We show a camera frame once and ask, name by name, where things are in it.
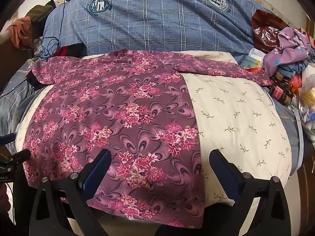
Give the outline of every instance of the cream fabric with leaf print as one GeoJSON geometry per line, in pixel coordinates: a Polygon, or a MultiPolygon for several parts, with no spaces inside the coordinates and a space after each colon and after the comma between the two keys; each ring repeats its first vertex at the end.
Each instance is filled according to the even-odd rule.
{"type": "Polygon", "coordinates": [[[213,149],[219,149],[241,172],[268,180],[275,175],[284,186],[291,168],[291,147],[272,101],[261,87],[241,78],[182,75],[200,134],[207,206],[234,203],[226,197],[209,165],[213,149]]]}

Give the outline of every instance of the bed sheet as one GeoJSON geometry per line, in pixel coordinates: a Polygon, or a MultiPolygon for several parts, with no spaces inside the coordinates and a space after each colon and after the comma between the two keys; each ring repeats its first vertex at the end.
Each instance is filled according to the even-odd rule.
{"type": "MultiPolygon", "coordinates": [[[[85,55],[129,50],[206,50],[231,53],[237,62],[253,48],[253,0],[71,0],[54,9],[44,37],[59,36],[61,46],[84,42],[85,55]]],[[[43,41],[41,56],[54,51],[43,41]]]]}
{"type": "MultiPolygon", "coordinates": [[[[203,58],[233,62],[228,53],[185,52],[203,58]]],[[[256,178],[278,176],[286,184],[291,167],[291,148],[286,131],[269,96],[254,82],[223,76],[183,73],[199,128],[206,205],[233,200],[226,197],[208,157],[219,149],[241,172],[256,178]]],[[[46,87],[32,104],[17,135],[17,150],[23,148],[26,130],[40,101],[53,86],[46,87]]]]}

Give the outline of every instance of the dark red plastic bag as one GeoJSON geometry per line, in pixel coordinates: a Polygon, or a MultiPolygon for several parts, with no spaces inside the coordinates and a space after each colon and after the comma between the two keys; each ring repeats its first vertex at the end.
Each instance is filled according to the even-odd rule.
{"type": "Polygon", "coordinates": [[[254,47],[269,53],[279,47],[278,33],[288,25],[272,13],[256,10],[252,16],[254,47]]]}

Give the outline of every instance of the bed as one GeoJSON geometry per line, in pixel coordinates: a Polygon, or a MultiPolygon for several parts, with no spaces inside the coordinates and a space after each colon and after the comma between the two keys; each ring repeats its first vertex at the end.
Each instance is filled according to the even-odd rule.
{"type": "MultiPolygon", "coordinates": [[[[95,2],[94,0],[72,0],[65,6],[60,43],[69,45],[84,42],[87,50],[83,55],[102,54],[124,47],[132,50],[216,51],[201,54],[192,51],[190,54],[237,63],[253,47],[250,27],[252,14],[256,9],[266,10],[253,0],[221,0],[220,6],[212,0],[147,1],[144,4],[138,0],[112,0],[111,8],[108,6],[102,12],[93,12],[89,5],[95,2]],[[167,28],[163,27],[165,26],[163,21],[168,22],[167,28]]],[[[62,7],[59,7],[48,17],[44,37],[58,35],[61,18],[62,7]]],[[[47,56],[51,52],[48,40],[43,42],[42,55],[47,56]]],[[[306,153],[305,147],[301,144],[307,142],[307,139],[301,138],[296,122],[299,118],[279,106],[254,82],[221,76],[194,74],[182,76],[193,101],[199,127],[206,205],[217,202],[233,204],[232,200],[226,198],[211,168],[207,166],[208,152],[216,148],[220,149],[230,162],[235,163],[240,171],[248,171],[257,178],[265,179],[276,175],[285,185],[289,175],[301,166],[303,153],[306,153]],[[205,92],[211,97],[209,102],[200,97],[200,94],[205,92]],[[225,101],[221,97],[223,94],[231,96],[225,101]],[[224,117],[216,121],[223,111],[222,102],[224,105],[225,102],[229,102],[230,105],[224,106],[226,108],[224,117]],[[247,116],[242,117],[242,123],[239,123],[236,119],[242,114],[247,116]],[[215,128],[210,127],[209,121],[213,121],[215,128]],[[252,124],[257,121],[258,125],[253,126],[252,124]],[[221,129],[222,134],[216,130],[220,126],[224,127],[221,129]],[[242,138],[248,134],[252,134],[252,138],[246,138],[246,143],[242,143],[242,138]],[[258,143],[259,149],[252,152],[253,146],[258,143]],[[273,148],[277,151],[268,153],[267,148],[270,144],[274,144],[273,148]]],[[[14,99],[20,93],[24,93],[23,88],[27,87],[29,86],[21,86],[11,98],[14,99]]],[[[24,111],[20,112],[11,106],[14,108],[12,117],[20,117],[23,120],[21,125],[18,125],[20,120],[17,120],[16,124],[8,129],[8,133],[17,132],[17,139],[23,140],[32,111],[36,110],[40,100],[49,92],[49,88],[51,87],[40,91],[31,89],[32,97],[25,101],[24,111]]],[[[18,144],[21,145],[22,142],[18,141],[16,147],[10,146],[10,150],[13,153],[21,150],[22,147],[18,147],[18,144]]],[[[95,203],[90,205],[100,208],[95,203]]]]}

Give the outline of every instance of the purple cloth with blue stars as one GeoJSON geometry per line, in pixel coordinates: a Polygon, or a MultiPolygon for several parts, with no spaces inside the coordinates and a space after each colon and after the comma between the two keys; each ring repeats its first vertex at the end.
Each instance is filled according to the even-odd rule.
{"type": "Polygon", "coordinates": [[[314,47],[308,37],[297,29],[286,27],[278,34],[280,47],[264,56],[264,68],[270,77],[276,71],[292,78],[309,62],[315,63],[314,47]]]}

